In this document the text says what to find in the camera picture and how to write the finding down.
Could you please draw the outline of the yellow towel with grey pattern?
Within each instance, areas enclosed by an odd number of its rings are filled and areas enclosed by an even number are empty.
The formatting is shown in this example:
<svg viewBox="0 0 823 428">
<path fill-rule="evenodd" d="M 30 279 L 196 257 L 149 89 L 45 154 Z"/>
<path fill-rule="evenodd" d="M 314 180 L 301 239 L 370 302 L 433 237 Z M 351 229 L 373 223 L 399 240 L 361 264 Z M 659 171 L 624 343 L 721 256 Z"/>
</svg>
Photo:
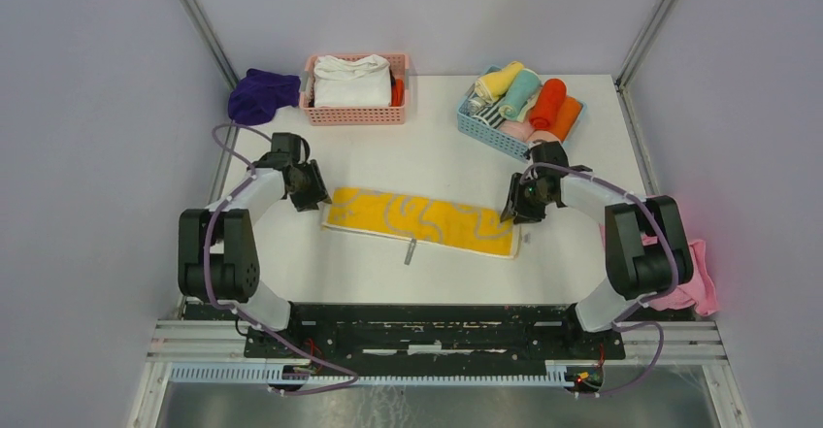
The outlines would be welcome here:
<svg viewBox="0 0 823 428">
<path fill-rule="evenodd" d="M 520 228 L 492 209 L 360 187 L 334 191 L 322 226 L 503 259 L 515 258 L 521 241 Z"/>
</svg>

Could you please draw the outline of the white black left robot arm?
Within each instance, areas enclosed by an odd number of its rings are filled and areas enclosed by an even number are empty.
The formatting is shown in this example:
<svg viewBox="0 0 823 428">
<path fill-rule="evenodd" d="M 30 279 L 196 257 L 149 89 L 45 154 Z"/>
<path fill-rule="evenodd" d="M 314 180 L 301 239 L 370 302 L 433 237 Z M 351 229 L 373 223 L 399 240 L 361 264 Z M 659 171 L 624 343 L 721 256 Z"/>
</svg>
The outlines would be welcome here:
<svg viewBox="0 0 823 428">
<path fill-rule="evenodd" d="M 270 330 L 270 347 L 284 357 L 304 347 L 304 329 L 290 321 L 291 303 L 261 281 L 254 239 L 257 220 L 277 202 L 295 211 L 317 211 L 331 202 L 308 141 L 274 133 L 270 149 L 247 165 L 246 177 L 222 199 L 181 213 L 178 287 L 185 297 L 240 316 Z"/>
</svg>

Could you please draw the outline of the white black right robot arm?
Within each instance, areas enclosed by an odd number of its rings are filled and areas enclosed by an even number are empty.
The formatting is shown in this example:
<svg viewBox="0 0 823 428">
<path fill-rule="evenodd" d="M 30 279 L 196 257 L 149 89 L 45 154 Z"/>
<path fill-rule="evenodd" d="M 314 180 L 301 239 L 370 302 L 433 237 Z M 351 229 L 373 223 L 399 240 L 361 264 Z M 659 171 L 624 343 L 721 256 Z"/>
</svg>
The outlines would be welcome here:
<svg viewBox="0 0 823 428">
<path fill-rule="evenodd" d="M 606 277 L 568 307 L 560 333 L 563 350 L 584 358 L 599 346 L 598 332 L 617 329 L 638 308 L 692 280 L 689 242 L 672 197 L 636 195 L 572 166 L 558 142 L 540 141 L 525 158 L 528 167 L 510 178 L 501 220 L 539 223 L 554 205 L 587 215 L 601 230 Z"/>
</svg>

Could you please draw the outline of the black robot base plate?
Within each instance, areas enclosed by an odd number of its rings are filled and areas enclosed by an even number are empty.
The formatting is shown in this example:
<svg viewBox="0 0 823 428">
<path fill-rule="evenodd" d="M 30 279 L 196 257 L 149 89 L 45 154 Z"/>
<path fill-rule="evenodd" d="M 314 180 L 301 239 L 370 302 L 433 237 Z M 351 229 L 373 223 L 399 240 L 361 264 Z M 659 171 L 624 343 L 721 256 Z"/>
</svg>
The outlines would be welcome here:
<svg viewBox="0 0 823 428">
<path fill-rule="evenodd" d="M 620 334 L 582 331 L 566 306 L 295 303 L 281 335 L 324 359 L 324 376 L 538 376 L 548 360 L 626 356 Z"/>
</svg>

